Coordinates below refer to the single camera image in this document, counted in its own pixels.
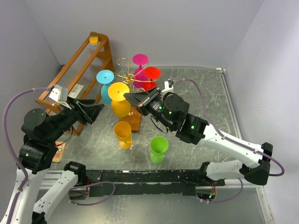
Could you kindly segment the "orange wine glass front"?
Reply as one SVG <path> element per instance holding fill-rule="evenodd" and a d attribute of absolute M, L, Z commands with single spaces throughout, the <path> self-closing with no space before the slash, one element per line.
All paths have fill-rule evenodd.
<path fill-rule="evenodd" d="M 124 97 L 125 93 L 130 93 L 130 89 L 125 83 L 122 82 L 113 83 L 108 88 L 108 95 L 112 100 L 112 112 L 119 118 L 127 116 L 131 111 L 131 105 Z"/>

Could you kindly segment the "orange wine glass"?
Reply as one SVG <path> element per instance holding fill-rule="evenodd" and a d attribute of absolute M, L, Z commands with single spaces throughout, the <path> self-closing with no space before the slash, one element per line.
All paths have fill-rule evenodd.
<path fill-rule="evenodd" d="M 132 141 L 132 130 L 131 125 L 126 121 L 120 121 L 114 126 L 114 134 L 119 141 L 119 146 L 122 149 L 131 148 Z"/>
<path fill-rule="evenodd" d="M 119 118 L 127 116 L 131 111 L 131 105 L 124 97 L 125 93 L 130 93 L 130 89 L 125 83 L 122 82 L 113 83 L 108 88 L 108 95 L 112 100 L 112 112 Z"/>

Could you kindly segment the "pink wine glass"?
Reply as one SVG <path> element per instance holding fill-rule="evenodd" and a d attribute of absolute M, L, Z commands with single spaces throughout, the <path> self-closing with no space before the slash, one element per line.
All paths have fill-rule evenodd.
<path fill-rule="evenodd" d="M 145 76 L 143 66 L 149 62 L 149 58 L 145 54 L 136 54 L 133 56 L 132 61 L 134 64 L 139 66 L 139 68 L 137 68 L 134 72 L 135 80 L 133 82 L 133 86 L 135 88 L 143 88 L 146 81 L 148 81 L 148 78 Z"/>

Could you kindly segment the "red wine glass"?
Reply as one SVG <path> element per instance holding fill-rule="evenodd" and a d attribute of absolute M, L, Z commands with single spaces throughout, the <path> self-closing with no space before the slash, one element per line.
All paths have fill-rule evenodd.
<path fill-rule="evenodd" d="M 142 87 L 143 91 L 148 91 L 154 87 L 157 87 L 156 81 L 161 76 L 161 71 L 157 67 L 147 67 L 144 69 L 144 75 L 147 80 L 144 80 L 144 85 Z"/>

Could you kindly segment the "blue wine glass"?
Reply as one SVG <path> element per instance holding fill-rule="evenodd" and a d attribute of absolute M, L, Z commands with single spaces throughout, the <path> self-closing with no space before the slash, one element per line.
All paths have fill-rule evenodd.
<path fill-rule="evenodd" d="M 114 80 L 114 73 L 110 70 L 101 70 L 96 76 L 96 80 L 102 84 L 101 88 L 101 99 L 105 104 L 110 105 L 112 100 L 108 94 L 108 88 L 111 86 Z"/>

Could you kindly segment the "green wine glass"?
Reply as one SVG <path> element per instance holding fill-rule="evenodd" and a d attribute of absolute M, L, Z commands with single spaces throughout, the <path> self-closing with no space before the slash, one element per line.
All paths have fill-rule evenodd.
<path fill-rule="evenodd" d="M 150 142 L 150 159 L 154 163 L 161 163 L 168 150 L 168 140 L 163 136 L 156 136 Z"/>

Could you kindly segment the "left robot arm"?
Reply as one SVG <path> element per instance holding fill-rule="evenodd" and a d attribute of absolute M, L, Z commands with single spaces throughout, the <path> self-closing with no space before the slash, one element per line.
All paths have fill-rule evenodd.
<path fill-rule="evenodd" d="M 17 177 L 3 224 L 45 224 L 63 197 L 74 186 L 87 183 L 85 165 L 69 162 L 58 180 L 39 200 L 37 195 L 52 159 L 58 151 L 56 140 L 77 121 L 92 124 L 103 104 L 94 100 L 68 99 L 70 108 L 49 116 L 43 109 L 33 109 L 24 117 L 21 127 L 25 133 L 17 158 Z"/>

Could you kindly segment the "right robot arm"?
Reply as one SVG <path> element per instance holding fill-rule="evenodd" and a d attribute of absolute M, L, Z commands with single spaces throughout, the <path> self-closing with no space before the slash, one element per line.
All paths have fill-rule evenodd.
<path fill-rule="evenodd" d="M 202 185 L 235 178 L 243 178 L 255 185 L 266 185 L 271 167 L 269 157 L 273 151 L 270 143 L 249 143 L 222 132 L 210 121 L 190 114 L 190 105 L 178 94 L 168 92 L 162 95 L 158 87 L 139 93 L 125 93 L 123 96 L 141 115 L 150 114 L 167 131 L 175 132 L 181 141 L 210 146 L 234 158 L 223 163 L 204 162 L 198 174 Z"/>

